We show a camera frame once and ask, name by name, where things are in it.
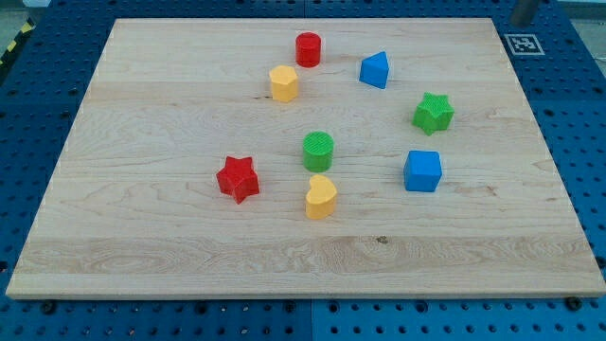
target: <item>red cylinder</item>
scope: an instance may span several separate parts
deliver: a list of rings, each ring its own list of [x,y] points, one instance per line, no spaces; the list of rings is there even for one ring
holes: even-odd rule
[[[296,37],[296,63],[303,67],[314,67],[320,64],[320,50],[322,39],[320,36],[305,32]]]

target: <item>plastic toy block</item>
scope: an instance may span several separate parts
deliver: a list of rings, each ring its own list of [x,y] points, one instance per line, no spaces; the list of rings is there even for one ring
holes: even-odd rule
[[[303,139],[303,166],[308,171],[327,171],[332,166],[334,141],[324,132],[309,133]]]
[[[221,193],[234,197],[240,204],[249,195],[259,194],[257,174],[253,170],[253,158],[238,159],[227,156],[225,167],[217,173]]]
[[[408,191],[436,191],[442,177],[438,152],[410,151],[404,165],[404,186]]]
[[[389,63],[387,54],[379,52],[362,61],[360,67],[360,81],[384,89],[387,85],[387,75],[389,74]]]
[[[305,213],[310,219],[324,219],[337,206],[337,187],[324,175],[310,179],[310,191],[305,196]]]
[[[299,94],[298,76],[294,68],[279,65],[269,72],[272,82],[272,98],[281,102],[289,102]]]
[[[417,106],[413,125],[431,135],[437,130],[446,130],[453,119],[455,109],[448,103],[448,96],[425,93]]]
[[[296,63],[303,67],[314,67],[320,64],[322,39],[320,36],[305,32],[296,37],[294,42]]]

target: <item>yellow heart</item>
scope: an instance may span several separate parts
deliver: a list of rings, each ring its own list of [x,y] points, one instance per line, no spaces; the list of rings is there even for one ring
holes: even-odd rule
[[[314,175],[310,179],[310,191],[305,196],[305,213],[310,219],[323,219],[337,205],[337,187],[324,175]]]

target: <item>red star prism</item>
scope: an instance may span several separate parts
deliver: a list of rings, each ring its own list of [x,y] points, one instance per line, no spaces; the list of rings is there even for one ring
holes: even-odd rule
[[[234,197],[240,204],[249,195],[259,194],[257,174],[253,170],[253,158],[238,159],[227,156],[225,167],[217,173],[221,193]]]

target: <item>blue cube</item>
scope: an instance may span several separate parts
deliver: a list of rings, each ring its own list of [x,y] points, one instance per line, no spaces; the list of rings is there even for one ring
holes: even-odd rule
[[[362,61],[360,67],[360,81],[384,89],[387,85],[387,74],[389,73],[389,64],[387,54],[379,52]]]
[[[408,191],[433,192],[442,177],[438,152],[410,151],[404,165],[404,186]]]

